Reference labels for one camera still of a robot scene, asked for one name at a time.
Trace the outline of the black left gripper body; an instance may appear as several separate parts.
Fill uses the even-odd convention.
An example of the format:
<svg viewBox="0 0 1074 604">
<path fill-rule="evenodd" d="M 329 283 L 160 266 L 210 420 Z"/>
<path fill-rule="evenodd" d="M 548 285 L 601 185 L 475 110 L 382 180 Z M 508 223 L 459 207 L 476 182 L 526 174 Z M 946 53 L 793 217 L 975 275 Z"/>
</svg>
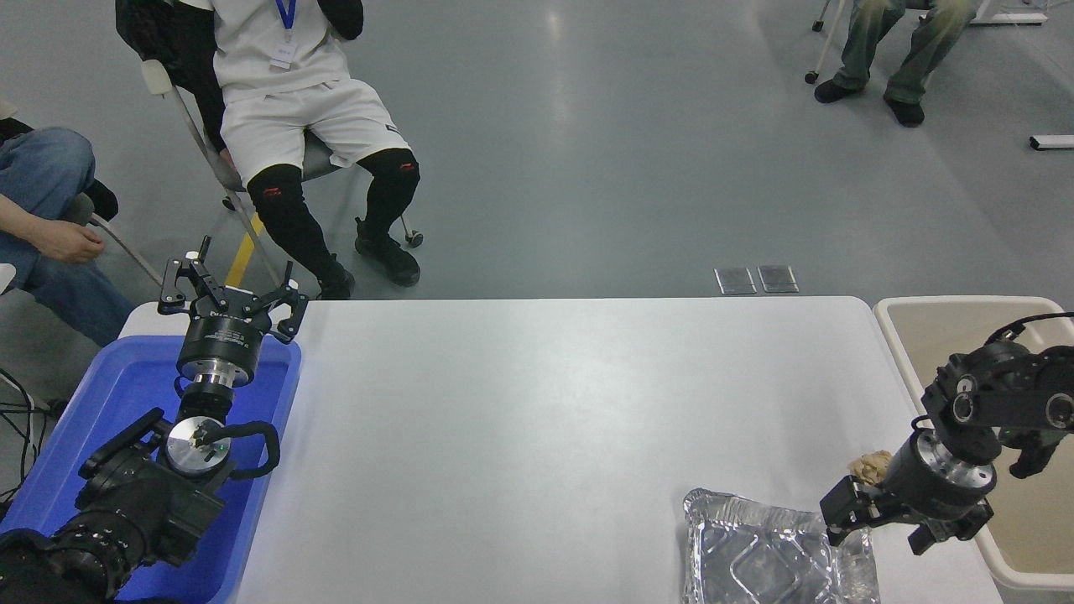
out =
<svg viewBox="0 0 1074 604">
<path fill-rule="evenodd" d="M 202 294 L 190 306 L 190 325 L 177 360 L 184 376 L 231 366 L 231 376 L 253 376 L 264 334 L 271 329 L 267 310 L 257 310 L 256 294 L 226 288 L 226 310 L 218 310 L 211 294 Z"/>
</svg>

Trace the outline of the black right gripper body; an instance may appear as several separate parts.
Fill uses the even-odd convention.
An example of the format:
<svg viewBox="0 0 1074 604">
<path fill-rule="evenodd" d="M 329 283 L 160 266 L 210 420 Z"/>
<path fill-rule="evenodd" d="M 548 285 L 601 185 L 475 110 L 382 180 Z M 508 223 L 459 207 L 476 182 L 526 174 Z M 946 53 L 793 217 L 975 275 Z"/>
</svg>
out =
<svg viewBox="0 0 1074 604">
<path fill-rule="evenodd" d="M 988 494 L 993 464 L 956 458 L 937 435 L 912 435 L 894 454 L 881 490 L 898 503 L 901 523 L 917 524 L 908 543 L 914 555 L 945 540 L 974 540 L 993 518 Z"/>
</svg>

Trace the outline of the person's hand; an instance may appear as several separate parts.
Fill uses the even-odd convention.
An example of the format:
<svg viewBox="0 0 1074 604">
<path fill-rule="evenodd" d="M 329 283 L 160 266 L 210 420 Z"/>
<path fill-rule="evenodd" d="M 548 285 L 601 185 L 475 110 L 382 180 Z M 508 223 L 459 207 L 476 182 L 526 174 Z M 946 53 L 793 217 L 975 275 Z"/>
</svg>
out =
<svg viewBox="0 0 1074 604">
<path fill-rule="evenodd" d="M 77 222 L 40 221 L 29 240 L 43 256 L 61 263 L 90 263 L 105 249 L 102 238 Z"/>
</svg>

